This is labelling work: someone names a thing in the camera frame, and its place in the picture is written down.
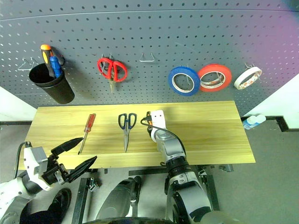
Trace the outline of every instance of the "wooden table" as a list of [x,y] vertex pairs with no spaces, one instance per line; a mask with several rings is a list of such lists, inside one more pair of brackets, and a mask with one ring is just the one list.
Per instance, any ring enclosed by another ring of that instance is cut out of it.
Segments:
[[[91,113],[97,114],[83,152],[80,144],[60,154],[67,169],[95,155],[92,168],[159,166],[162,155],[140,120],[147,111],[162,109],[167,128],[182,140],[190,164],[228,164],[255,162],[234,101],[168,104],[92,105],[39,107],[26,140],[42,146],[47,155],[63,142],[83,137]],[[127,153],[123,149],[123,131],[118,126],[121,113],[137,114],[131,130]],[[24,169],[23,152],[20,169]]]

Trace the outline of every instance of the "red handle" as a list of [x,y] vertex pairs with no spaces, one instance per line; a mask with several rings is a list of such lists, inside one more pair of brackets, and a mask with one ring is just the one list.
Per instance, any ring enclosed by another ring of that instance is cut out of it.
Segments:
[[84,132],[90,132],[91,131],[94,120],[95,120],[95,113],[89,114],[87,123],[85,125]]
[[[103,63],[108,63],[109,64],[109,67],[108,67],[108,73],[105,74],[101,68],[101,62]],[[102,57],[98,60],[98,69],[100,71],[100,73],[105,77],[105,78],[108,78],[108,79],[111,79],[111,72],[109,72],[111,69],[112,69],[112,65],[113,65],[113,61],[110,60],[109,58],[106,58],[106,57]]]
[[[118,78],[118,75],[117,75],[117,66],[121,67],[125,71],[124,77],[122,77],[120,79]],[[122,82],[123,80],[125,80],[127,78],[128,70],[127,70],[126,66],[123,63],[118,62],[118,61],[114,61],[113,62],[113,69],[114,69],[114,81]]]

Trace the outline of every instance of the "tape roll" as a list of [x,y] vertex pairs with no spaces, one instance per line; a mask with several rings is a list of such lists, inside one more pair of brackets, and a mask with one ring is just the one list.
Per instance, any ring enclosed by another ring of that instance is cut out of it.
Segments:
[[[185,75],[191,79],[192,84],[193,84],[193,87],[191,90],[183,90],[177,86],[174,78],[178,75]],[[199,79],[198,75],[196,74],[196,71],[194,71],[193,69],[180,66],[180,67],[176,67],[173,70],[171,70],[171,72],[168,76],[168,84],[176,93],[178,93],[182,96],[192,96],[195,93],[197,93],[199,90],[200,79]]]
[[247,88],[248,86],[252,85],[262,74],[262,70],[260,70],[258,67],[252,67],[246,71],[244,71],[235,81],[234,86],[235,88],[242,90]]
[[[210,73],[216,73],[218,78],[211,82],[204,82],[202,78]],[[228,67],[221,64],[209,64],[198,71],[200,90],[203,92],[216,92],[227,87],[232,81],[232,73]]]

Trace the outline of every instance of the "black cable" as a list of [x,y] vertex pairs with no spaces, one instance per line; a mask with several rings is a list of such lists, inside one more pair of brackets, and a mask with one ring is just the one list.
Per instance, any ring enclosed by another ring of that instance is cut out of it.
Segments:
[[17,175],[18,175],[18,168],[19,168],[19,159],[20,159],[20,154],[21,154],[21,150],[22,150],[22,147],[23,145],[25,145],[27,142],[22,142],[20,145],[19,145],[19,148],[18,148],[18,152],[17,152],[17,159],[15,161],[15,167],[14,167],[14,179],[17,178]]
[[165,132],[171,134],[172,136],[174,136],[174,137],[179,141],[179,143],[181,143],[182,148],[183,148],[183,151],[184,151],[184,153],[185,153],[185,156],[187,157],[187,155],[186,155],[186,151],[185,151],[185,147],[184,147],[184,144],[183,144],[183,142],[181,141],[181,139],[180,139],[176,134],[174,134],[174,133],[172,133],[171,131],[168,131],[168,130],[166,130],[166,129],[164,129],[164,128],[160,128],[160,127],[156,127],[156,126],[153,126],[153,125],[149,125],[149,124],[142,123],[144,120],[147,120],[147,119],[146,119],[146,118],[142,118],[141,121],[140,121],[140,123],[141,123],[142,125],[144,125],[144,126],[148,126],[148,127],[153,127],[153,128],[158,129],[158,130],[165,131]]

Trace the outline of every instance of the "pen holder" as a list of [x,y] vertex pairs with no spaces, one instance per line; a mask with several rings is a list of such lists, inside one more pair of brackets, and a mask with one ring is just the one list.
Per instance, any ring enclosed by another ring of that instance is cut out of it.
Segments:
[[65,78],[63,70],[58,78],[53,79],[49,76],[47,66],[44,63],[39,64],[30,71],[29,79],[34,82],[35,85],[42,88],[59,104],[67,104],[75,97],[74,92],[71,90]]

